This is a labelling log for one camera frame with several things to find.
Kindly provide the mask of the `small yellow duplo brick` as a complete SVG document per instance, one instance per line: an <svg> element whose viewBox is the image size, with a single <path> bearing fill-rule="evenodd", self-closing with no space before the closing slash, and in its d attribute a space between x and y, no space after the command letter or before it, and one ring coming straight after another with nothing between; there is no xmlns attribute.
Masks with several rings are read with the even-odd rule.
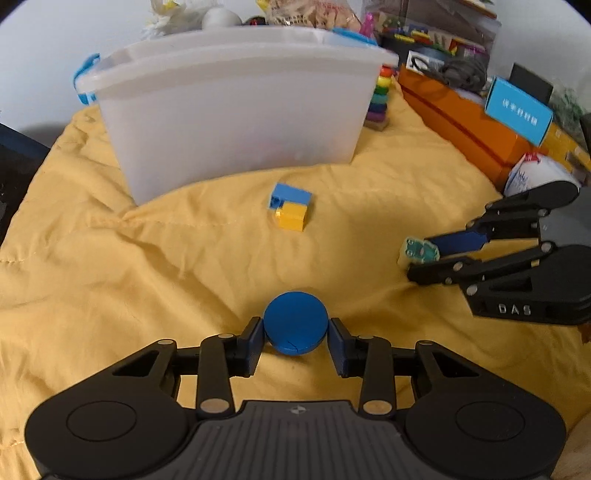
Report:
<svg viewBox="0 0 591 480"><path fill-rule="evenodd" d="M283 205L276 209L277 226L284 230L303 232L308 206L306 204L284 201Z"/></svg>

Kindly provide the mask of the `white round pouch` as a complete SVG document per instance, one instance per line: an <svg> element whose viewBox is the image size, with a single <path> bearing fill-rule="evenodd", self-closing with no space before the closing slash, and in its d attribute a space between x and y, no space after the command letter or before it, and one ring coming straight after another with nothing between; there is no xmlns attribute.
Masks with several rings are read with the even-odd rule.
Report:
<svg viewBox="0 0 591 480"><path fill-rule="evenodd" d="M513 196L555 181L568 181L581 187L581 183L555 160L539 153L526 153L510 171L503 194Z"/></svg>

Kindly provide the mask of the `green frog wooden block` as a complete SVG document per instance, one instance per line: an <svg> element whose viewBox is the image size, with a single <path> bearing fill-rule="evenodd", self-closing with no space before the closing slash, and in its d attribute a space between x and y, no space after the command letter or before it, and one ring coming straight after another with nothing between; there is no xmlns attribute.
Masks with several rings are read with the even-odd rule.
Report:
<svg viewBox="0 0 591 480"><path fill-rule="evenodd" d="M426 239L407 237L401 245L398 265L409 269L411 265L423 265L440 260L438 247Z"/></svg>

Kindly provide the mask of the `blue yarn ball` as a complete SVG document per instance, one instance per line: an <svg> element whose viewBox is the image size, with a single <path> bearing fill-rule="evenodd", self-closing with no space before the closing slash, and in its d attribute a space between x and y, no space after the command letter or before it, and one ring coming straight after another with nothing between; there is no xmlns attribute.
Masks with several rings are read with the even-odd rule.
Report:
<svg viewBox="0 0 591 480"><path fill-rule="evenodd" d="M314 295L301 291L280 294L263 312L266 338L284 355L300 356L315 350L328 327L325 305Z"/></svg>

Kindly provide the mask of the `light blue cardboard box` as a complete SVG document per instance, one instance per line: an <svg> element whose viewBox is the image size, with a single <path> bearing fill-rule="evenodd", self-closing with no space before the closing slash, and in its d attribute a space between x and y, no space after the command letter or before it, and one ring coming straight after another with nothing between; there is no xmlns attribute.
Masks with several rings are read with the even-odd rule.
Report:
<svg viewBox="0 0 591 480"><path fill-rule="evenodd" d="M491 84L484 111L536 147L543 143L553 120L547 105L500 77Z"/></svg>

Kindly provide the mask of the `light blue duplo brick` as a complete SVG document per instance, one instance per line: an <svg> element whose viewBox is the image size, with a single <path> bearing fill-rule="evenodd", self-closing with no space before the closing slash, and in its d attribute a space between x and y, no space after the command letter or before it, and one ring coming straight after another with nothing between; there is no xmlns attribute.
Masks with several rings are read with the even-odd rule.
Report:
<svg viewBox="0 0 591 480"><path fill-rule="evenodd" d="M276 210L284 203L296 203L308 206L311 203L311 192L284 183L276 183L270 194L269 208Z"/></svg>

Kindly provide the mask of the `long orange box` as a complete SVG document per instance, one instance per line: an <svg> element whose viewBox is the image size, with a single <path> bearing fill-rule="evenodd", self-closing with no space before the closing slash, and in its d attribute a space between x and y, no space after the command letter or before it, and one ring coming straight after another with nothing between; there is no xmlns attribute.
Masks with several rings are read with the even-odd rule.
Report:
<svg viewBox="0 0 591 480"><path fill-rule="evenodd" d="M405 100L424 123L450 141L501 190L509 173L531 152L547 154L485 114L481 105L436 80L401 67L398 82Z"/></svg>

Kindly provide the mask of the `yellow quilted cloth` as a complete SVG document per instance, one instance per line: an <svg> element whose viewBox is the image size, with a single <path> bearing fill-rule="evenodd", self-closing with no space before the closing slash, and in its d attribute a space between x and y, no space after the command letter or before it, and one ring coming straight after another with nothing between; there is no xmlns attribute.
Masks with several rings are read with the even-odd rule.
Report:
<svg viewBox="0 0 591 480"><path fill-rule="evenodd" d="M161 338L238 333L307 291L353 334L434 340L551 403L570 431L558 479L590 475L590 348L574 328L474 317L455 287L418 287L403 240L462 228L495 186L399 90L391 122L345 165L252 172L135 206L99 110L78 112L1 247L1 475L34 479L24 425L46 398ZM311 192L304 231L277 226L276 183Z"/></svg>

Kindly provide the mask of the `translucent white storage bin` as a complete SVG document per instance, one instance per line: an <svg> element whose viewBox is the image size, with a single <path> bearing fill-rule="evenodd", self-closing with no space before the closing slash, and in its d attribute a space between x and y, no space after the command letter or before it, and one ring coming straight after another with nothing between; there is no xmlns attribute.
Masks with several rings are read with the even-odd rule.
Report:
<svg viewBox="0 0 591 480"><path fill-rule="evenodd" d="M74 85L95 98L140 205L197 181L349 162L398 59L322 29L229 27L129 45Z"/></svg>

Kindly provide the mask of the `dark blue fabric bag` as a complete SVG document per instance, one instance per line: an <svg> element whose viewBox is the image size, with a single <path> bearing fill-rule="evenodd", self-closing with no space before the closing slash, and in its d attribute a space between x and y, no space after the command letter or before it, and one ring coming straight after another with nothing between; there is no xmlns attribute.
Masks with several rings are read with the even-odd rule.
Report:
<svg viewBox="0 0 591 480"><path fill-rule="evenodd" d="M36 140L0 125L0 243L49 151Z"/></svg>

